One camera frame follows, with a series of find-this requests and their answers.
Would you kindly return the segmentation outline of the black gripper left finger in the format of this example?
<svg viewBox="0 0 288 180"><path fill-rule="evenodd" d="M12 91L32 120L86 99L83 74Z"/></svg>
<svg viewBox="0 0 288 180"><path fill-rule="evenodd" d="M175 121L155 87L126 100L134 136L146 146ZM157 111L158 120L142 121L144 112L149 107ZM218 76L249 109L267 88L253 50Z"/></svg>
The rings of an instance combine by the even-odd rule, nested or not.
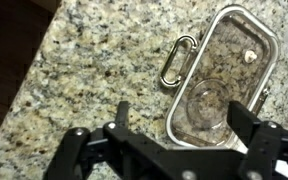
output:
<svg viewBox="0 0 288 180"><path fill-rule="evenodd" d="M120 101L117 106L115 123L118 127L127 127L129 122L129 102Z"/></svg>

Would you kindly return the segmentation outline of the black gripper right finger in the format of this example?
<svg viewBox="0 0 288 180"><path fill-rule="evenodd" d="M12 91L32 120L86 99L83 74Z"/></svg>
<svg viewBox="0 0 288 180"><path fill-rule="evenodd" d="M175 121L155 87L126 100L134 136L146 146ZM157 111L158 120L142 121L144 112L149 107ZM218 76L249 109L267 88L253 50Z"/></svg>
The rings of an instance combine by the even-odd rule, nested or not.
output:
<svg viewBox="0 0 288 180"><path fill-rule="evenodd" d="M230 101L227 123L242 143L248 147L257 133L263 133L273 138L281 136L281 127L270 126L270 121L262 121L238 101Z"/></svg>

